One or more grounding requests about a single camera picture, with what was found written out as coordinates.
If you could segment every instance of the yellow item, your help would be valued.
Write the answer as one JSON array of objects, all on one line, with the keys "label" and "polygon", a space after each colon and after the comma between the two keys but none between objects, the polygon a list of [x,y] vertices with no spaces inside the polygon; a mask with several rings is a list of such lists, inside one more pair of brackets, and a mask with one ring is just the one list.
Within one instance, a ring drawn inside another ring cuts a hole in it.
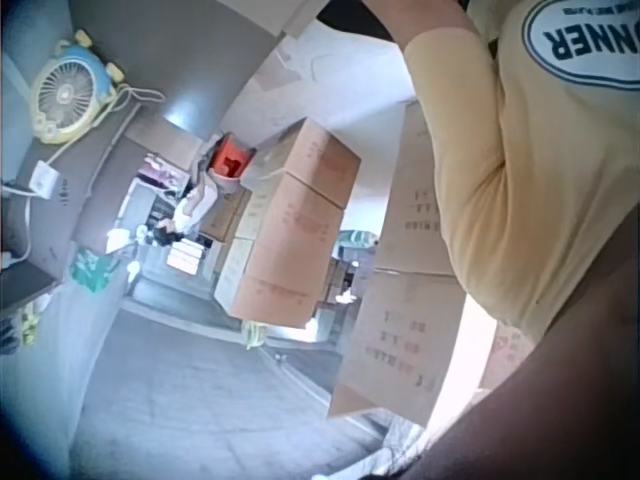
[{"label": "yellow item", "polygon": [[93,40],[84,30],[77,30],[73,37],[78,45],[84,48],[91,48],[93,46]]},{"label": "yellow item", "polygon": [[640,34],[628,3],[523,1],[500,32],[499,67],[462,29],[428,31],[405,51],[455,273],[536,342],[640,200]]},{"label": "yellow item", "polygon": [[267,339],[267,326],[263,323],[243,320],[240,333],[247,350],[251,350],[264,345]]}]

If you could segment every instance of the wall socket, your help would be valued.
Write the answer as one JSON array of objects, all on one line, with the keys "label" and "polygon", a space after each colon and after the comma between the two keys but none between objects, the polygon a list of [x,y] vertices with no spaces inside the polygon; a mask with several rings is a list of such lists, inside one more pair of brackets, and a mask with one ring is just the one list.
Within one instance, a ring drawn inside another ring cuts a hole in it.
[{"label": "wall socket", "polygon": [[29,188],[33,190],[39,197],[49,200],[53,195],[53,189],[58,182],[60,172],[50,167],[42,160],[38,160],[36,168],[33,170],[31,180],[29,180]]}]

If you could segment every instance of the sleeve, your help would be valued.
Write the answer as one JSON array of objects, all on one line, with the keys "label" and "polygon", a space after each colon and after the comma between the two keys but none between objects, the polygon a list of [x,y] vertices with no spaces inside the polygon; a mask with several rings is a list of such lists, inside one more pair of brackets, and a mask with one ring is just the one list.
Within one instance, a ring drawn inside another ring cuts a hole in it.
[{"label": "sleeve", "polygon": [[461,28],[419,35],[407,45],[405,60],[433,138],[436,192],[448,240],[447,231],[469,218],[468,207],[477,205],[481,190],[501,189],[501,182],[492,181],[502,176],[505,163],[500,86],[486,46]]}]

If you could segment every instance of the box stack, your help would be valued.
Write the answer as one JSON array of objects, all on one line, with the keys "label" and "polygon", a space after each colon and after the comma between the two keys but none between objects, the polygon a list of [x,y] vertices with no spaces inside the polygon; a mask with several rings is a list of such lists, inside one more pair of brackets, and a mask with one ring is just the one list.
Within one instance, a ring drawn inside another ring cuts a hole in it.
[{"label": "box stack", "polygon": [[304,328],[360,159],[310,120],[285,132],[264,158],[214,296],[234,317]]},{"label": "box stack", "polygon": [[375,406],[427,424],[458,336],[465,293],[440,234],[431,136],[407,107],[384,227],[330,415]]},{"label": "box stack", "polygon": [[223,244],[231,242],[250,198],[244,187],[219,198],[202,220],[200,234]]}]

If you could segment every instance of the power cord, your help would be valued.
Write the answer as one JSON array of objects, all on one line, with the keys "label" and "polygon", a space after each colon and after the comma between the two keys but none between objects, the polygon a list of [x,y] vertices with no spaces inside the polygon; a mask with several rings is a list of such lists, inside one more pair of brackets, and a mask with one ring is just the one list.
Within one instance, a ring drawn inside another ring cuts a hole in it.
[{"label": "power cord", "polygon": [[[62,145],[56,152],[51,155],[44,163],[48,166],[51,166],[53,162],[55,162],[60,155],[62,155],[66,150],[69,149],[74,143],[84,137],[91,129],[96,128],[98,125],[102,123],[102,121],[109,115],[110,113],[118,112],[125,108],[131,97],[135,98],[140,102],[154,102],[154,103],[163,103],[166,100],[165,95],[162,92],[157,90],[152,90],[149,88],[136,88],[132,87],[129,84],[122,83],[118,85],[116,88],[116,93],[113,98],[109,101],[106,108],[102,113],[100,113],[97,118],[91,122],[87,127],[83,128],[78,132],[78,134],[69,140],[67,143]],[[118,105],[118,102],[121,101],[122,98],[125,98],[124,102],[121,102]],[[27,237],[27,248],[24,254],[19,258],[13,258],[10,252],[2,252],[2,270],[10,267],[15,263],[22,262],[26,260],[31,254],[31,199],[33,197],[37,197],[38,194],[31,190],[21,190],[14,188],[9,185],[5,185],[2,183],[3,191],[12,193],[14,195],[19,195],[22,197],[27,197],[25,209],[24,209],[24,220],[25,220],[25,229],[26,229],[26,237]]]}]

